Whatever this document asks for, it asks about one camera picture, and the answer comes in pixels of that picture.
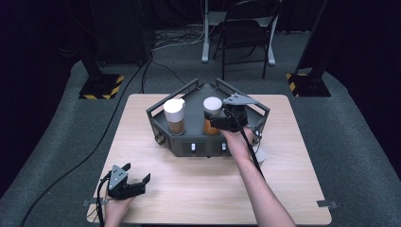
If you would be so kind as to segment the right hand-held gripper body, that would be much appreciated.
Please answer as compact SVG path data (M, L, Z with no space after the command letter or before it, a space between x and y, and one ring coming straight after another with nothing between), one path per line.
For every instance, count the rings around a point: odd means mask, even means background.
M246 108L249 104L257 103L257 100L249 96L240 94L230 95L222 100L221 113L211 121L211 125L223 131L240 131L248 125Z

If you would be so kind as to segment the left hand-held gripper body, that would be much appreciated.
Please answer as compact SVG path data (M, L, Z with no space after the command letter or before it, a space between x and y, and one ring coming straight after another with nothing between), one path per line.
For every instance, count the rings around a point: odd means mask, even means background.
M110 171L108 182L108 195L115 200L125 200L146 193L146 184L128 183L128 171L124 171L120 166L113 166Z

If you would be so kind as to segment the dark grey corner shelf rack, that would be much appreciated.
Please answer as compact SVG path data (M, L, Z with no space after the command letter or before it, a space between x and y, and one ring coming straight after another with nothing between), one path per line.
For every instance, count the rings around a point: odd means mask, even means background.
M183 134L173 135L168 128L163 105L166 101L179 95L182 95L181 98L185 101L183 107L185 130ZM155 141L160 146L168 148L177 157L196 156L210 158L230 156L226 139L222 134L206 135L202 131L204 124L202 102L209 96L218 97L222 101L224 99L241 99L242 97L252 99L253 101L244 102L243 112L246 114L239 113L239 110L234 111L235 106L227 107L227 109L230 109L229 114L234 114L237 117L241 127L250 126L253 131L257 132L256 140L253 140L253 143L257 144L259 142L270 113L270 108L239 91L222 79L216 79L215 84L200 84L198 79L194 79L178 91L148 108L146 112Z

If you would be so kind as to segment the white-lidded spice jar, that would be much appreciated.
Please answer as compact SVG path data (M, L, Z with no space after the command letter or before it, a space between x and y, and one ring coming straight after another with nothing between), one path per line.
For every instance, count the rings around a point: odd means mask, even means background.
M169 131L174 135L180 135L185 131L184 125L185 101L182 98L172 98L163 105Z

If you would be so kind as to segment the person's left hand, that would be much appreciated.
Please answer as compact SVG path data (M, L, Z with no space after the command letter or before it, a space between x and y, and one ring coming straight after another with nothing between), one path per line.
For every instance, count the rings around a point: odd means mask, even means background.
M120 227L132 201L133 198L119 201L107 196L105 204L105 227Z

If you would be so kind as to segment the person's right hand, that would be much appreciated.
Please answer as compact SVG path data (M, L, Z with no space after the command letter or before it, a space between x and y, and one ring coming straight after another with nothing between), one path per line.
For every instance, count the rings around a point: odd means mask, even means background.
M227 141L228 148L237 163L243 160L250 160L248 142L253 140L253 132L248 127L245 127L243 131L245 132L246 137L243 137L240 131L221 131Z

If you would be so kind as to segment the black stand with striped base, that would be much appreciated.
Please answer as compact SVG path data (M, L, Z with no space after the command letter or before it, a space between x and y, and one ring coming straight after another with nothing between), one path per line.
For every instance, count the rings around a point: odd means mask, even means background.
M90 57L81 61L88 73L88 78L79 92L79 97L84 99L114 98L124 77L119 74L102 73L96 62Z
M315 39L316 30L319 27L320 20L324 15L328 0L323 0L320 12L312 28L311 35L305 45L303 54L292 74L286 74L289 89L293 96L301 97L331 97L326 85L323 82L323 73L326 65L327 54L323 52L319 58L312 62L311 70L307 74L301 74L300 70L304 68L306 59L313 57L312 45Z

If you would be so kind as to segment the black folding chair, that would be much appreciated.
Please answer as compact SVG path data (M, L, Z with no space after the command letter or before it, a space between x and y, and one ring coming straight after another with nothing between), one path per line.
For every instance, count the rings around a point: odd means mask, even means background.
M279 16L282 3L280 0L239 0L230 6L224 20L218 24L219 38L213 58L220 51L221 79L225 80L227 65L263 62L262 78L266 77L270 50L272 24ZM257 47L263 47L265 53L261 60L227 61L229 49L249 47L249 56Z

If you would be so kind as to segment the dark cabinet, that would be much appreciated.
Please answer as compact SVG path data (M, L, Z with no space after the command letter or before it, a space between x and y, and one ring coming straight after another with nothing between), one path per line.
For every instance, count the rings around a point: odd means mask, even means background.
M149 58L154 41L149 0L91 0L96 60L138 64Z

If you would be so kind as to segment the grey table bracket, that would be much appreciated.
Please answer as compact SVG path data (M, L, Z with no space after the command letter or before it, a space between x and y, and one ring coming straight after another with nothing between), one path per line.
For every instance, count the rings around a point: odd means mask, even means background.
M319 207L327 207L329 209L338 208L338 204L335 201L328 201L328 200L317 201L317 204Z
M100 204L101 204L101 205L104 205L105 203L107 203L107 200L101 200L101 201L100 201ZM82 206L82 207L89 207L89 206L91 206L92 204L97 204L96 198L91 198L91 199L89 199L89 200L84 200L84 201L82 202L81 206Z

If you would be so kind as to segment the white desk frame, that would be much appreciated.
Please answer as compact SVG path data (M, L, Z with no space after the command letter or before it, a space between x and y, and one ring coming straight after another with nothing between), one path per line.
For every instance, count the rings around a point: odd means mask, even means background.
M202 63L207 63L209 62L210 35L212 34L212 31L217 27L217 25L223 21L226 15L226 11L224 9L210 10L209 0L200 0L200 9L203 28L203 32L200 35L200 39L202 40L202 52L200 60ZM267 53L269 66L274 66L276 64L271 45L277 21L278 18L275 18L272 21L270 29L270 42Z

